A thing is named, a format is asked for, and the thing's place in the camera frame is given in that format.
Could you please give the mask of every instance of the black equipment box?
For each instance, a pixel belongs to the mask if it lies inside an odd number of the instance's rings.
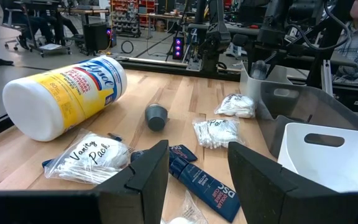
[[[181,60],[183,58],[183,52],[185,48],[185,38],[183,35],[178,34],[173,37],[173,54],[172,59]]]
[[[85,46],[88,52],[106,50],[109,44],[106,38],[106,28],[105,22],[84,25]]]

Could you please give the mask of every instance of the gray plastic bin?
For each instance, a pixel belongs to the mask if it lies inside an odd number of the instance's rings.
[[[287,78],[286,67],[277,65],[266,80],[256,80],[249,76],[246,66],[246,63],[242,64],[240,91],[241,94],[251,97],[254,101],[260,99],[260,84],[263,82],[286,83],[292,85],[292,82]]]
[[[256,118],[266,145],[278,157],[285,125],[308,123],[358,130],[358,116],[323,90],[263,82]]]

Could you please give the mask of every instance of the metal pole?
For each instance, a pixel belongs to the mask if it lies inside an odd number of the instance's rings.
[[[330,96],[334,96],[333,76],[331,75],[331,62],[329,60],[323,60],[321,65],[321,87]]]

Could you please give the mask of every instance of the white plastic canister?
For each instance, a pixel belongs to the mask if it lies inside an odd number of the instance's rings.
[[[102,56],[10,81],[2,100],[25,135],[50,141],[116,101],[126,88],[123,67]]]

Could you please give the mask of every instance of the workbench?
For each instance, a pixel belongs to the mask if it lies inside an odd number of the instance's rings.
[[[117,102],[82,122],[50,142],[37,142],[23,135],[15,126],[0,134],[0,190],[91,189],[60,179],[46,179],[41,163],[61,154],[76,138],[81,128],[107,137],[107,133],[122,136],[123,142],[136,150],[149,149],[159,140],[168,139],[171,146],[184,144],[198,157],[195,165],[234,189],[227,149],[205,149],[198,144],[192,121],[213,119],[223,98],[239,93],[239,83],[206,78],[183,77],[164,73],[126,70],[128,86]],[[152,132],[144,121],[144,110],[159,103],[168,110],[168,122],[161,133]],[[240,119],[240,134],[246,146],[274,159],[269,153],[259,125],[254,119]],[[169,220],[180,209],[186,187],[169,175],[163,219]],[[198,208],[210,224],[227,223],[199,198],[192,195]],[[240,209],[233,223],[245,224]]]

